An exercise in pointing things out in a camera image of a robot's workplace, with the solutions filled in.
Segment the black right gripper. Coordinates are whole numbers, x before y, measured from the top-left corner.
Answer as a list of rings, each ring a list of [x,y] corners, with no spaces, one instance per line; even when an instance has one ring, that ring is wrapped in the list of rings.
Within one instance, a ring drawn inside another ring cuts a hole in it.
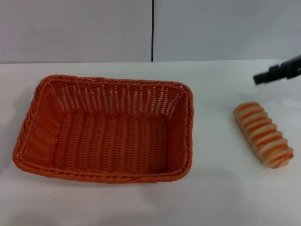
[[[301,74],[301,55],[287,60],[279,65],[274,65],[267,72],[253,76],[255,85],[270,83],[284,78],[292,79]]]

